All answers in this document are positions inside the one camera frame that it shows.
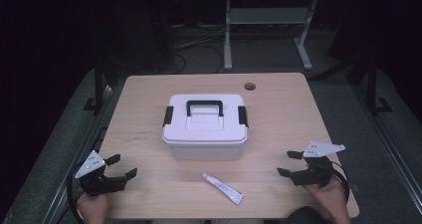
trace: black handle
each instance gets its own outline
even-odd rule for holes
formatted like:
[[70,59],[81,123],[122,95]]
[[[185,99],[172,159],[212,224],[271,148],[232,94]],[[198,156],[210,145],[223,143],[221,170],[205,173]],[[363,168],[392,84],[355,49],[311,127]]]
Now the black handle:
[[223,103],[221,101],[188,101],[186,102],[188,116],[191,116],[191,106],[218,106],[218,116],[223,116]]

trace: white plastic storage box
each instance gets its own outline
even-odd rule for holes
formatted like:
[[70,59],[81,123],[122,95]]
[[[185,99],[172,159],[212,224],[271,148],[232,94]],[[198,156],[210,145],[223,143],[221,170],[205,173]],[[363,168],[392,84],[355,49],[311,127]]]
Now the white plastic storage box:
[[174,158],[235,160],[248,137],[243,98],[231,94],[174,95],[165,112],[162,139]]

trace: hand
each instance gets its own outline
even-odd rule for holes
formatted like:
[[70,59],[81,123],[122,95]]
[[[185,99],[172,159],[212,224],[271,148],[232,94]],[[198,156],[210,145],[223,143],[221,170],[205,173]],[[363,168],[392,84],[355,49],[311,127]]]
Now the hand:
[[104,224],[106,223],[106,212],[108,209],[108,195],[90,196],[84,192],[78,199],[77,207],[87,223]]
[[333,176],[325,187],[316,184],[304,185],[319,205],[326,211],[335,224],[350,224],[348,217],[344,189],[341,182]]

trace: dark background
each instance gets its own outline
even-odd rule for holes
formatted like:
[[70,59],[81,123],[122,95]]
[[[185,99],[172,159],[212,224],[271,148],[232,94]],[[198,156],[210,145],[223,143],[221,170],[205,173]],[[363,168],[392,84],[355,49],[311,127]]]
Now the dark background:
[[[171,57],[167,25],[223,22],[224,2],[0,0],[0,218],[96,63],[111,84],[157,74]],[[420,120],[421,8],[421,0],[319,0],[313,21],[334,27],[343,22],[330,54],[340,60],[370,54]]]

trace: table leg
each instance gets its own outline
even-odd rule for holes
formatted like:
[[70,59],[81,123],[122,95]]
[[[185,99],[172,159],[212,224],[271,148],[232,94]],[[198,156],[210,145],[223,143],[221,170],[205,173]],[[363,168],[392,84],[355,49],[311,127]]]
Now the table leg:
[[307,17],[304,22],[304,30],[301,35],[295,38],[295,44],[298,48],[299,55],[301,56],[302,63],[304,64],[305,70],[312,70],[313,65],[311,64],[310,58],[308,57],[307,50],[304,47],[305,38],[307,37],[308,30],[310,29],[311,21],[313,20],[314,11],[317,5],[317,0],[312,0],[309,7]]

